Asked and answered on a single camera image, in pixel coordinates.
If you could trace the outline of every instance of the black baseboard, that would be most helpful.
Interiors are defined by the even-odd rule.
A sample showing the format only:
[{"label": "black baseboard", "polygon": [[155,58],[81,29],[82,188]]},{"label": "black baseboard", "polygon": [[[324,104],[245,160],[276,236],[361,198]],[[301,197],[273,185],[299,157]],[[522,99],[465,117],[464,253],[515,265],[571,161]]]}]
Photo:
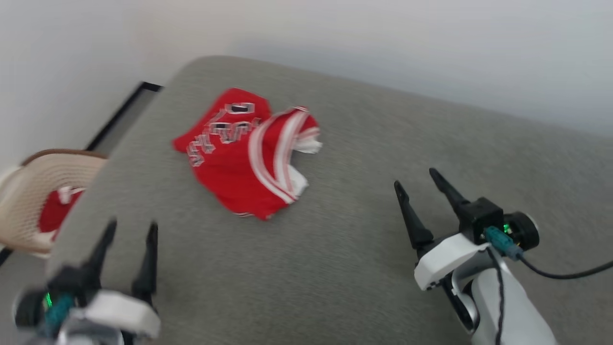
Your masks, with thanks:
[{"label": "black baseboard", "polygon": [[[125,114],[126,111],[130,108],[130,106],[132,106],[132,103],[136,101],[136,99],[139,97],[140,93],[143,92],[143,90],[159,92],[162,89],[163,87],[160,85],[156,85],[156,84],[152,84],[148,82],[140,83],[140,85],[134,90],[134,92],[132,92],[130,97],[128,97],[128,99],[115,112],[113,117],[111,117],[109,122],[107,122],[107,124],[104,125],[104,127],[102,127],[100,132],[98,132],[98,134],[94,137],[94,139],[92,139],[92,141],[89,142],[89,145],[87,145],[85,150],[93,151],[96,149],[96,147],[100,144],[100,142],[102,142],[102,140],[109,134],[109,132],[113,129],[113,127],[117,124],[117,122],[121,119],[123,114]],[[13,253],[12,249],[3,248],[2,250],[0,250],[0,266],[2,266],[2,264],[6,261],[6,259],[9,258],[9,256],[12,253]]]}]

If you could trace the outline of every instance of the red jersey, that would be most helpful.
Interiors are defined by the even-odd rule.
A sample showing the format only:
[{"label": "red jersey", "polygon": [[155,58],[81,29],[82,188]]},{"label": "red jersey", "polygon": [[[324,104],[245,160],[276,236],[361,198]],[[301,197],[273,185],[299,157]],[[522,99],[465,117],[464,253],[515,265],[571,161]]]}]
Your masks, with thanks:
[{"label": "red jersey", "polygon": [[[218,128],[212,124],[218,120],[203,119],[200,122],[205,126],[201,132],[209,134],[209,142],[203,143],[203,134],[198,131],[190,131],[175,140],[175,146],[179,139],[189,134],[194,139],[187,143],[188,149],[182,151],[190,154],[198,181],[232,212],[268,219],[297,200],[308,185],[289,161],[294,149],[306,153],[319,150],[321,143],[316,140],[319,128],[304,107],[294,107],[272,117],[253,114],[250,120],[240,119],[251,126],[246,126],[244,131],[226,134],[211,135]],[[229,127],[224,128],[235,128],[232,122],[229,123]],[[207,151],[207,144],[214,148]]]},{"label": "red jersey", "polygon": [[249,133],[270,117],[268,101],[253,93],[226,90],[187,133],[173,141],[175,149],[189,155],[192,166],[200,166],[206,155]]}]

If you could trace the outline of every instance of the green led light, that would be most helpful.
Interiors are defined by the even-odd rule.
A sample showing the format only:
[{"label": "green led light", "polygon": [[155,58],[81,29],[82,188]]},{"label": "green led light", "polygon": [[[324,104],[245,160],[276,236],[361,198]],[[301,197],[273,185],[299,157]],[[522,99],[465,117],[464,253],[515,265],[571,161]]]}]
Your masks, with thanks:
[{"label": "green led light", "polygon": [[49,293],[47,292],[47,295],[45,296],[45,299],[47,300],[47,307],[52,307],[53,303],[51,302],[51,295],[49,295]]}]

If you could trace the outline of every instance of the white wall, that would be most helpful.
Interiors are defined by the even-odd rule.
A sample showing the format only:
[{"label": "white wall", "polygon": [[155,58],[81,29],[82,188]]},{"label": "white wall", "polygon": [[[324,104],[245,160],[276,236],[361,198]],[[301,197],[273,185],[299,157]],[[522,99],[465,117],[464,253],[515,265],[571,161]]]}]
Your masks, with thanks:
[{"label": "white wall", "polygon": [[613,132],[611,0],[132,0],[147,80],[236,55]]},{"label": "white wall", "polygon": [[84,148],[141,80],[116,0],[0,0],[0,174]]}]

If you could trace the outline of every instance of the gray couch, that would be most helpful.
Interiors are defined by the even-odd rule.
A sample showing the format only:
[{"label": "gray couch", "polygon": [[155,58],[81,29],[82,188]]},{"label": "gray couch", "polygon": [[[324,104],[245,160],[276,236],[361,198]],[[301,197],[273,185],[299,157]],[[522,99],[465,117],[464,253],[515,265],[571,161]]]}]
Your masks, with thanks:
[{"label": "gray couch", "polygon": [[[308,106],[324,143],[295,153],[310,186],[268,222],[223,208],[170,145],[225,89],[274,111]],[[146,110],[65,222],[51,275],[90,252],[110,217],[106,287],[127,290],[159,222],[159,344],[465,344],[443,291],[422,292],[393,182],[436,235],[457,220],[430,180],[486,196],[540,225],[528,252],[555,273],[611,260],[613,140],[261,61],[213,56],[183,68]],[[553,281],[511,269],[563,344],[604,344],[613,272]]]}]

